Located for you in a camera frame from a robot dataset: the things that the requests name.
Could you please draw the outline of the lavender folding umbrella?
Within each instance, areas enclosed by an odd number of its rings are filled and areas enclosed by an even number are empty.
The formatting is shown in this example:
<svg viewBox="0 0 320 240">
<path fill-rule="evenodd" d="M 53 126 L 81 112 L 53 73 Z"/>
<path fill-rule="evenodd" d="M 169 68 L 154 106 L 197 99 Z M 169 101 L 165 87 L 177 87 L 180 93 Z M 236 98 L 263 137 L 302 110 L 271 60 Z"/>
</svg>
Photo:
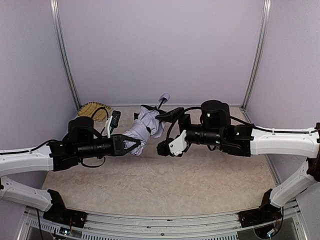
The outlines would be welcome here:
<svg viewBox="0 0 320 240">
<path fill-rule="evenodd" d="M 159 138 L 165 128 L 165 122 L 156 119 L 158 115 L 165 113 L 161 106 L 168 102 L 170 95 L 164 93 L 159 98 L 159 106 L 142 104 L 140 112 L 134 116 L 134 122 L 130 129 L 123 133 L 124 136 L 139 140 L 140 144 L 129 151 L 133 156 L 140 156 L 147 145 L 149 138 Z"/>
</svg>

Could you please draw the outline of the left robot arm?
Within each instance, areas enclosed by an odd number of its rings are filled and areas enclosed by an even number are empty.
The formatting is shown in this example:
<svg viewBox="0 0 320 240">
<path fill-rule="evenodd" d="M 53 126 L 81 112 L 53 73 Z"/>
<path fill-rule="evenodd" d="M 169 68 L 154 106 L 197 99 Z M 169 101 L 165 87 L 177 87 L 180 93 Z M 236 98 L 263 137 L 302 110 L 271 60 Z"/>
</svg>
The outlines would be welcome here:
<svg viewBox="0 0 320 240">
<path fill-rule="evenodd" d="M 50 139 L 34 148 L 0 152 L 0 198 L 36 208 L 42 212 L 65 210 L 61 195 L 54 190 L 36 189 L 9 178 L 27 172 L 59 172 L 82 164 L 84 159 L 124 156 L 141 144 L 123 135 L 103 136 L 90 117 L 77 117 L 68 123 L 62 140 Z"/>
</svg>

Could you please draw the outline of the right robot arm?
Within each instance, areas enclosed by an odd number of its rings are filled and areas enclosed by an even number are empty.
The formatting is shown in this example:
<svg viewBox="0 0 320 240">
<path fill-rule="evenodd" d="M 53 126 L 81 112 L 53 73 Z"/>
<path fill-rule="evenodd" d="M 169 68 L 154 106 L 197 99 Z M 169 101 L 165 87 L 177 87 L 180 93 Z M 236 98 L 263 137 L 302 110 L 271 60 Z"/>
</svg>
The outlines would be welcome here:
<svg viewBox="0 0 320 240">
<path fill-rule="evenodd" d="M 207 100 L 199 106 L 200 123 L 193 124 L 187 109 L 178 107 L 156 116 L 161 122 L 178 124 L 179 135 L 157 146 L 161 156 L 180 157 L 192 144 L 209 150 L 251 157 L 279 154 L 306 157 L 306 161 L 287 180 L 264 193 L 259 209 L 280 209 L 289 200 L 320 181 L 320 126 L 306 129 L 275 129 L 258 127 L 230 115 L 227 103 Z"/>
</svg>

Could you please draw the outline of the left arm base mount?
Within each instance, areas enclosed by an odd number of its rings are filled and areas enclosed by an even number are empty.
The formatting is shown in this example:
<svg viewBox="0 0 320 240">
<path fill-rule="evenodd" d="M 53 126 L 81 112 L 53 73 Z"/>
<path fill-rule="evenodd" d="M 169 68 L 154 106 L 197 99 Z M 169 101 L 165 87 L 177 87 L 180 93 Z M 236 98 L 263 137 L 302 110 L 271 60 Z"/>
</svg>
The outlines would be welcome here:
<svg viewBox="0 0 320 240">
<path fill-rule="evenodd" d="M 88 214 L 84 211 L 78 211 L 68 208 L 56 208 L 44 212 L 43 218 L 54 223 L 83 229 L 87 219 L 87 215 Z"/>
</svg>

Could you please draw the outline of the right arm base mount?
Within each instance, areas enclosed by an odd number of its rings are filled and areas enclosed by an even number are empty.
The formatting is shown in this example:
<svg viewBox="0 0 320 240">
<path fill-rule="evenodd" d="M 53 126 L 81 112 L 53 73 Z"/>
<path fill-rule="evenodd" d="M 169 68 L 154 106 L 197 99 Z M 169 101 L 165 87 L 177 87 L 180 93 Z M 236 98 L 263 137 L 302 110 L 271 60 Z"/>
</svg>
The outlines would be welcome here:
<svg viewBox="0 0 320 240">
<path fill-rule="evenodd" d="M 282 218 L 282 210 L 277 208 L 276 210 L 261 210 L 250 209 L 241 211 L 238 213 L 239 221 L 242 228 L 260 225 L 268 222 L 275 221 L 276 218 Z"/>
</svg>

